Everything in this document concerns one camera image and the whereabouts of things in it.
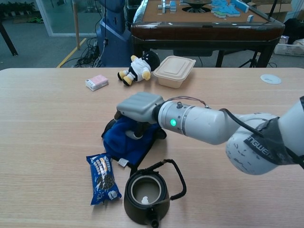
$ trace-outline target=gray carpet floor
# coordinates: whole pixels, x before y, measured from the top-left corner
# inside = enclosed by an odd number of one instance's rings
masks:
[[[13,24],[11,20],[8,20],[4,21],[3,25],[19,55],[13,57],[0,36],[0,70],[15,67],[56,67],[76,46],[75,37],[49,37],[44,24]],[[81,50],[76,51],[71,58],[79,57],[85,48],[84,43]],[[173,55],[172,50],[156,50],[155,52],[161,60]],[[195,67],[215,67],[217,53],[214,51],[210,57],[201,57],[202,64],[198,57],[190,58],[196,60]],[[253,51],[240,51],[226,55],[222,67],[238,67],[252,56]],[[270,62],[276,63],[277,67],[304,68],[304,57],[273,54]],[[75,63],[76,60],[70,61],[64,67],[72,67]]]

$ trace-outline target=plush toy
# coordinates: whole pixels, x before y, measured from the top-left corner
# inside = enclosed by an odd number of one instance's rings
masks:
[[[123,81],[126,86],[130,86],[132,81],[140,82],[142,80],[149,80],[151,72],[160,65],[158,55],[153,51],[144,53],[141,58],[131,56],[131,66],[128,70],[118,72],[119,80]]]

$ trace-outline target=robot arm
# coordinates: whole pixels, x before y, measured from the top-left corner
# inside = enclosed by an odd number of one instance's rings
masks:
[[[301,98],[301,101],[278,119],[276,132],[283,139],[283,146],[298,158],[304,154],[302,151],[304,148],[302,100],[304,98]],[[140,123],[158,123],[164,129],[209,144],[227,142],[226,154],[229,160],[236,168],[248,174],[263,174],[280,164],[272,160],[274,159],[271,153],[273,149],[265,146],[261,139],[240,126],[223,111],[181,102],[165,102],[159,95],[140,92],[120,103],[117,106],[117,112]],[[257,128],[277,118],[265,113],[234,116],[252,128]]]

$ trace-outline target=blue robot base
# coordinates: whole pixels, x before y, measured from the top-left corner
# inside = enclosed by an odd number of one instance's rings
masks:
[[[104,22],[104,19],[100,21],[100,26],[96,31],[100,53],[102,53],[104,48],[105,32],[108,39],[108,45],[105,46],[101,57],[101,66],[130,67],[131,55],[133,54],[130,31],[125,29],[123,33],[119,33],[112,29],[108,23],[105,30]]]

